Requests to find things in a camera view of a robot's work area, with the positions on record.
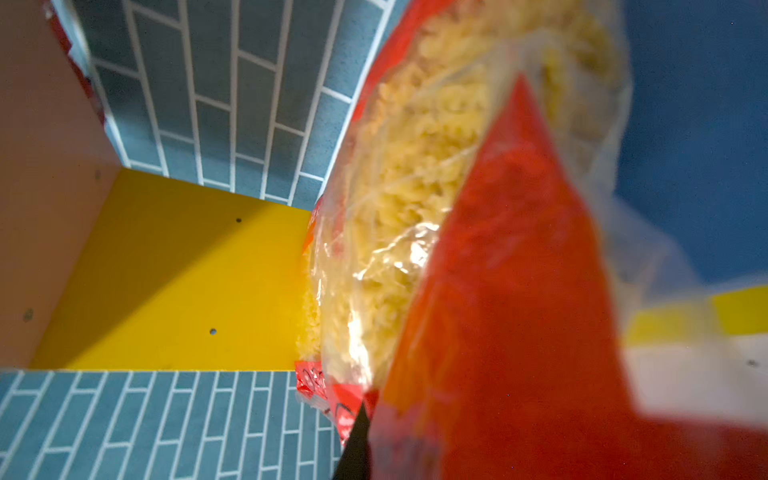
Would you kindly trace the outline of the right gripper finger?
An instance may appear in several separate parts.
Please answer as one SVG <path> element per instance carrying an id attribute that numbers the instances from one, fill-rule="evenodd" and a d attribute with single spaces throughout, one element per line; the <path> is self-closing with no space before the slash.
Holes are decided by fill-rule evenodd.
<path id="1" fill-rule="evenodd" d="M 369 480 L 371 478 L 369 427 L 368 413 L 365 405 L 362 404 L 347 444 L 335 467 L 333 480 Z"/>

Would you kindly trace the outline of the red macaroni bag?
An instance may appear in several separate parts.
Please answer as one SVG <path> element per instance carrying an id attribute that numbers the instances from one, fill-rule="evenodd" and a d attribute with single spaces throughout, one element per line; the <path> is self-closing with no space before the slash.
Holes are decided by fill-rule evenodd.
<path id="1" fill-rule="evenodd" d="M 409 4 L 306 245 L 370 479 L 766 477 L 765 395 L 614 195 L 631 93 L 619 1 Z"/>

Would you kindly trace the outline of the red spaghetti pack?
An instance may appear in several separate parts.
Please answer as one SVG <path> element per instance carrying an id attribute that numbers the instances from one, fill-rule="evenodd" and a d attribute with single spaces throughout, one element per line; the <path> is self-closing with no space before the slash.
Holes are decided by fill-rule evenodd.
<path id="1" fill-rule="evenodd" d="M 54 2 L 49 0 L 40 1 L 43 15 L 46 23 L 50 27 L 54 37 L 64 53 L 64 56 L 74 73 L 79 85 L 81 86 L 90 106 L 96 114 L 101 126 L 106 128 L 106 118 L 102 102 L 94 89 L 94 85 L 89 78 L 87 68 L 83 67 L 82 61 L 76 59 L 76 48 L 69 34 L 66 32 L 61 19 L 56 12 Z"/>

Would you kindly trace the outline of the red fusilli bag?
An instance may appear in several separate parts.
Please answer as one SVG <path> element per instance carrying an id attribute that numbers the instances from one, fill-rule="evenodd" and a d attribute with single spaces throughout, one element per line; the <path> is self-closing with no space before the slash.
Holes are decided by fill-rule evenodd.
<path id="1" fill-rule="evenodd" d="M 333 421 L 321 362 L 319 310 L 311 287 L 303 289 L 301 301 L 296 341 L 298 359 L 294 362 L 297 395 L 301 401 Z"/>

